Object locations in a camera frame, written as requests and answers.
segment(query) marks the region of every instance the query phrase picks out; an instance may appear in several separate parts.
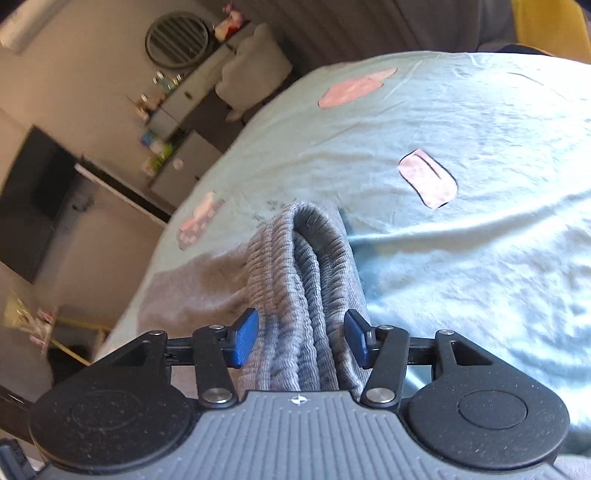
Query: black tv screen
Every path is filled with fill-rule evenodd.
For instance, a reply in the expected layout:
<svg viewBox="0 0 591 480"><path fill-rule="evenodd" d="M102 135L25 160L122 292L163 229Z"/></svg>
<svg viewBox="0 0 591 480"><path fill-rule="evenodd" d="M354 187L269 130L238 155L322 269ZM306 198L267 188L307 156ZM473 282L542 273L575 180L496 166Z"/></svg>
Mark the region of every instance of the black tv screen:
<svg viewBox="0 0 591 480"><path fill-rule="evenodd" d="M76 157L33 127L0 192L0 261L33 283L78 178Z"/></svg>

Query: beige upholstered chair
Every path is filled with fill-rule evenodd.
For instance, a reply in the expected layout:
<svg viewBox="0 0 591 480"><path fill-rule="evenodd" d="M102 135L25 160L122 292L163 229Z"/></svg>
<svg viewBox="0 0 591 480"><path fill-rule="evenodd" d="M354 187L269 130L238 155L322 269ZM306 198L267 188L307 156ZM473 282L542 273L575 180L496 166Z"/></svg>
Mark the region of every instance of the beige upholstered chair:
<svg viewBox="0 0 591 480"><path fill-rule="evenodd" d="M233 109L228 120L239 120L246 110L272 94L291 69L271 27L257 26L254 34L240 43L236 57L224 65L222 80L216 85L217 95Z"/></svg>

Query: light blue bed sheet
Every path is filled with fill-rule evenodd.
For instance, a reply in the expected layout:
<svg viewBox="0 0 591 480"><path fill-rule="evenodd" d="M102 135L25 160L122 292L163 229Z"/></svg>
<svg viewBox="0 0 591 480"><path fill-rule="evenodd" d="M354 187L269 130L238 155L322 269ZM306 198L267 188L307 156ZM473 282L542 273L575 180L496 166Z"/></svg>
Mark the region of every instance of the light blue bed sheet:
<svg viewBox="0 0 591 480"><path fill-rule="evenodd" d="M384 87L320 110L337 82ZM454 329L556 391L568 450L591 446L591 66L543 56L405 53L316 70L263 109L173 217L108 349L133 338L154 273L246 241L293 199L340 207L371 313ZM397 171L421 148L459 192L430 210ZM225 200L197 244L176 234ZM412 371L407 389L426 379Z"/></svg>

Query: yellow fabric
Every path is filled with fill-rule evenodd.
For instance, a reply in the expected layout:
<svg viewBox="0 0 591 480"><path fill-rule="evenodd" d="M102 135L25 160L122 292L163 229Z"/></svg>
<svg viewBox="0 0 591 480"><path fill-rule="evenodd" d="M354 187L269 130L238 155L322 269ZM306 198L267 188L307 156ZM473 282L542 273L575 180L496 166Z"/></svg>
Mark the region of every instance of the yellow fabric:
<svg viewBox="0 0 591 480"><path fill-rule="evenodd" d="M591 63L584 13L574 0L512 0L517 41L564 59Z"/></svg>

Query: pink cartoon print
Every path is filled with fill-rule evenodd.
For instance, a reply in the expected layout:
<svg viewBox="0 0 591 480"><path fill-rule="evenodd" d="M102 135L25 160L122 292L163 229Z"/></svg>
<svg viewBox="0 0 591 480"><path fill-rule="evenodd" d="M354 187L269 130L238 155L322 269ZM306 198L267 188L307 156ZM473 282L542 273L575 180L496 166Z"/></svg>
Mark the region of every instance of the pink cartoon print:
<svg viewBox="0 0 591 480"><path fill-rule="evenodd" d="M193 216L183 222L178 229L178 247L185 250L193 245L202 235L213 217L218 213L224 201L215 199L215 192L206 193L195 207Z"/></svg>
<svg viewBox="0 0 591 480"><path fill-rule="evenodd" d="M384 86L383 80L394 75L397 69L388 69L364 77L345 80L328 90L319 100L320 108L334 108L357 100Z"/></svg>
<svg viewBox="0 0 591 480"><path fill-rule="evenodd" d="M400 161L398 171L431 209L449 203L457 195L452 175L420 148Z"/></svg>

